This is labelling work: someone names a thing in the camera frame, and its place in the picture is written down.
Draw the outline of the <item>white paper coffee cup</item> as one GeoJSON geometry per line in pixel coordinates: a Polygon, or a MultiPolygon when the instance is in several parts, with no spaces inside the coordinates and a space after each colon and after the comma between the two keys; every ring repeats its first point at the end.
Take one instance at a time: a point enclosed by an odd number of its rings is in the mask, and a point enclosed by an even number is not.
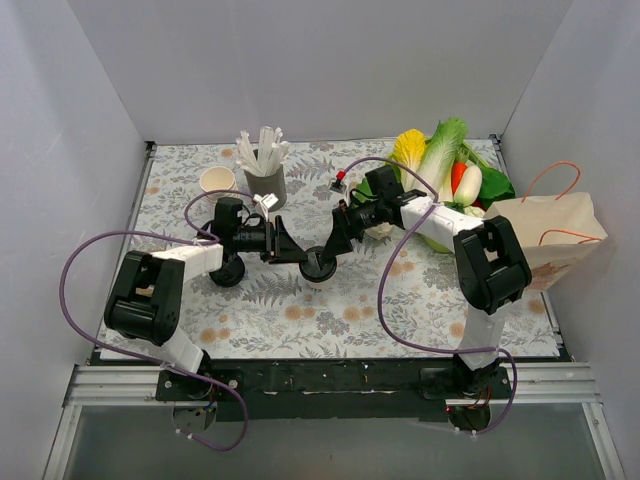
{"type": "Polygon", "coordinates": [[[307,279],[308,286],[314,291],[328,291],[333,285],[333,277],[311,278],[307,279]]]}

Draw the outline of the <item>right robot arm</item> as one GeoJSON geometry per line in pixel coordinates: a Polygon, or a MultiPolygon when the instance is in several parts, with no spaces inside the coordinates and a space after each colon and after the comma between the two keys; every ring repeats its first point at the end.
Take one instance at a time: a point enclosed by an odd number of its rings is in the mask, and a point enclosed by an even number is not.
{"type": "Polygon", "coordinates": [[[341,201],[333,210],[331,234],[312,256],[312,266],[326,271],[337,256],[352,251],[353,240],[382,223],[443,241],[455,255],[468,315],[450,366],[421,371],[422,393],[436,399],[485,392],[498,376],[508,308],[521,299],[532,279],[511,223],[502,216],[483,220],[459,213],[420,190],[406,192],[389,166],[367,172],[366,179],[370,195],[363,202],[341,201]]]}

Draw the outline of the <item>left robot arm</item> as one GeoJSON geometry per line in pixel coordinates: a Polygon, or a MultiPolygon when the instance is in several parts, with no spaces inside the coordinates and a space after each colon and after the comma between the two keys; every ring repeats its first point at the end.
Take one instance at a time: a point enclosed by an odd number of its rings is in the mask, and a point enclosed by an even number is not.
{"type": "Polygon", "coordinates": [[[200,367],[205,352],[179,327],[183,285],[210,273],[224,286],[237,284],[244,275],[242,267],[232,265],[239,252],[258,253],[262,261],[275,264],[302,263],[308,258],[282,218],[268,218],[275,196],[257,195],[254,201],[262,210],[254,216],[254,225],[242,218],[242,200],[223,197],[217,201],[214,218],[207,224],[207,232],[219,238],[216,244],[196,239],[192,245],[162,252],[128,252],[106,304],[106,327],[161,348],[166,362],[183,369],[178,387],[193,400],[211,392],[213,377],[200,367]]]}

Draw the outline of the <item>black cup lid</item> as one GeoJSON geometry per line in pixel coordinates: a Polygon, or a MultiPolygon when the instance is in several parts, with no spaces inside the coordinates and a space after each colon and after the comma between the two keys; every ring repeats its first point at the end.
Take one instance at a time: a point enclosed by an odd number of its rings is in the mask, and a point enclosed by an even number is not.
{"type": "Polygon", "coordinates": [[[337,269],[335,257],[323,258],[323,248],[314,246],[306,251],[307,259],[299,263],[299,270],[302,277],[307,280],[311,278],[333,277],[337,269]]]}

